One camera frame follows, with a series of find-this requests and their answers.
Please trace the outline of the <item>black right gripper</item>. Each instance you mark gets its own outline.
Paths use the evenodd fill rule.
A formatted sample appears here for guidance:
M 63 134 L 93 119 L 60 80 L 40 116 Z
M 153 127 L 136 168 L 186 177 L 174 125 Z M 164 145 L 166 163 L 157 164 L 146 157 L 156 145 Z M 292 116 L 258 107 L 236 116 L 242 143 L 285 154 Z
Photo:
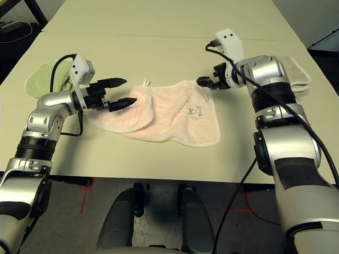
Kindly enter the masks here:
M 213 76 L 218 80 L 214 83 L 208 76 L 202 76 L 197 79 L 197 83 L 201 87 L 215 89 L 230 89 L 238 88 L 238 77 L 232 67 L 228 66 L 228 63 L 224 62 L 214 66 Z

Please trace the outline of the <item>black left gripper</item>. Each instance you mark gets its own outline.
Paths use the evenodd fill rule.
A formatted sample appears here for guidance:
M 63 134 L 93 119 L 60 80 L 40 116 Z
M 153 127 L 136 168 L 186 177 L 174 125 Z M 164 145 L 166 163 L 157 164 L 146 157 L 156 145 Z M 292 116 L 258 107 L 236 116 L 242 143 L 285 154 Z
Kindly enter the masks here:
M 123 78 L 108 78 L 98 80 L 97 83 L 90 84 L 87 88 L 87 95 L 84 96 L 84 101 L 89 109 L 103 110 L 108 108 L 109 112 L 122 110 L 131 106 L 137 101 L 136 98 L 121 98 L 115 102 L 108 103 L 105 98 L 106 88 L 115 88 L 125 84 L 127 80 Z

